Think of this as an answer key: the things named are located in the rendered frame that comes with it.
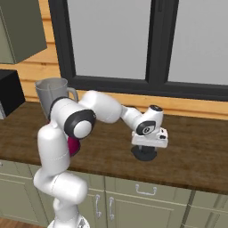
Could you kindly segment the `black microwave oven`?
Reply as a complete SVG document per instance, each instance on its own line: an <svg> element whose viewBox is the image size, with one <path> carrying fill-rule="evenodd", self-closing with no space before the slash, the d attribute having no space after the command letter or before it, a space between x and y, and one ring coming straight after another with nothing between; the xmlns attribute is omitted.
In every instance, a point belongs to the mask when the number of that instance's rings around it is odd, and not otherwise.
<svg viewBox="0 0 228 228"><path fill-rule="evenodd" d="M25 102L18 72L0 69L0 119L5 119Z"/></svg>

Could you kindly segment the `black blender lid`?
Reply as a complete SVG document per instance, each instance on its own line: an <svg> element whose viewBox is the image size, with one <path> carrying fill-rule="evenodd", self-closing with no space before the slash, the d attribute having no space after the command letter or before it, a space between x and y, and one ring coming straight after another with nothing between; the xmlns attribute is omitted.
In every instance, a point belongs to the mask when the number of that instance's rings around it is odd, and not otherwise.
<svg viewBox="0 0 228 228"><path fill-rule="evenodd" d="M139 159L140 161L151 161L156 158L157 151L154 147L142 146L142 145L135 145L131 152L134 156Z"/></svg>

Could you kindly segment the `olive wall cupboard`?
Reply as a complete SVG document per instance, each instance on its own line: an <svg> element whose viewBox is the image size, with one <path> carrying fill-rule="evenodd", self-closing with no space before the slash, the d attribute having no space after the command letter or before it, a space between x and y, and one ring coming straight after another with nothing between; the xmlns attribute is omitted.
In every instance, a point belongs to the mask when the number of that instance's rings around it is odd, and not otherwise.
<svg viewBox="0 0 228 228"><path fill-rule="evenodd" d="M38 0L0 0L0 64L17 64L45 48Z"/></svg>

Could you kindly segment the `grey blender with crimson base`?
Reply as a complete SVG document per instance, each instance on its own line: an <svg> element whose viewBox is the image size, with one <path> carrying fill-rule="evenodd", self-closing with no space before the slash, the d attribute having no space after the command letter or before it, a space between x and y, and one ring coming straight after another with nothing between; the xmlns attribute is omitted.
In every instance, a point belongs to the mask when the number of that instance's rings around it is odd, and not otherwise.
<svg viewBox="0 0 228 228"><path fill-rule="evenodd" d="M82 136L82 110L77 91L68 87L64 78L47 78L35 83L47 124L37 134L37 147L41 159L55 161L68 159L77 149L70 148L69 138L78 141Z"/></svg>

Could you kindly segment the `olive cupboard door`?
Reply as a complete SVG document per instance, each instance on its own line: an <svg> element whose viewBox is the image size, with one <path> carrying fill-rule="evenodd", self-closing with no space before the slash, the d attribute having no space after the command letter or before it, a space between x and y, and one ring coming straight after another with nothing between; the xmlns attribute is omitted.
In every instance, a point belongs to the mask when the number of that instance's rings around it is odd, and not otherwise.
<svg viewBox="0 0 228 228"><path fill-rule="evenodd" d="M28 224L48 225L32 178L0 174L0 216Z"/></svg>
<svg viewBox="0 0 228 228"><path fill-rule="evenodd" d="M95 211L95 195L99 194L99 209L102 217L97 218ZM106 203L104 191L90 190L85 200L78 206L80 214L88 221L90 228L107 228L106 222Z"/></svg>
<svg viewBox="0 0 228 228"><path fill-rule="evenodd" d="M183 224L187 228L228 228L228 212L191 206Z"/></svg>
<svg viewBox="0 0 228 228"><path fill-rule="evenodd" d="M109 197L114 220L109 217ZM181 228L185 205L106 191L108 228Z"/></svg>

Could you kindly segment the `black framed window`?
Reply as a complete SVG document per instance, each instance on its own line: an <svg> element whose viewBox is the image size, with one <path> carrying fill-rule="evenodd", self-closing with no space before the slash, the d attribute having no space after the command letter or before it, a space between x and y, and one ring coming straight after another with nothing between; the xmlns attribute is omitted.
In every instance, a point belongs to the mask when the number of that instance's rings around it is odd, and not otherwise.
<svg viewBox="0 0 228 228"><path fill-rule="evenodd" d="M79 90L228 102L228 85L170 82L168 71L179 0L152 0L146 73L142 79L77 73L67 0L48 0L61 77Z"/></svg>

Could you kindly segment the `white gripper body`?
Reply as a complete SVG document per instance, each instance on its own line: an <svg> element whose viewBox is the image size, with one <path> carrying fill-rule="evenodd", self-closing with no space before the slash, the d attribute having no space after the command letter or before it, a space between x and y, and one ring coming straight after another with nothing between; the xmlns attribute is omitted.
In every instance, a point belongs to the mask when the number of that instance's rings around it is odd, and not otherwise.
<svg viewBox="0 0 228 228"><path fill-rule="evenodd" d="M132 133L132 144L139 146L166 148L168 139L165 134L138 135L136 133Z"/></svg>

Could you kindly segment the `olive drawer front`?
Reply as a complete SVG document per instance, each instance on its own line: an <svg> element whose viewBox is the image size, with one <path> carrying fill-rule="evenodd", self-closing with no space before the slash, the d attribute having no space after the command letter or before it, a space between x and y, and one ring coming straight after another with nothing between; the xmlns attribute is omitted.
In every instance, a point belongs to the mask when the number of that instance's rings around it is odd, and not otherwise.
<svg viewBox="0 0 228 228"><path fill-rule="evenodd" d="M1 159L0 159L0 174L16 175L16 176L27 177L27 178L32 177L28 164L8 161L8 160L1 160Z"/></svg>
<svg viewBox="0 0 228 228"><path fill-rule="evenodd" d="M103 191L104 187L104 177L102 175L94 175L76 171L70 171L71 174L76 175L87 181L88 187L90 189Z"/></svg>
<svg viewBox="0 0 228 228"><path fill-rule="evenodd" d="M154 196L146 196L138 194L135 191L135 185L140 185L140 191L152 192L152 187L157 187L157 193ZM118 193L133 195L136 197L143 197L152 200L162 200L172 203L179 203L186 205L189 201L191 191L183 188L165 186L155 183L144 183L132 180L125 180L117 178L115 180L115 190Z"/></svg>
<svg viewBox="0 0 228 228"><path fill-rule="evenodd" d="M228 212L228 195L196 191L192 205L200 208L210 208Z"/></svg>

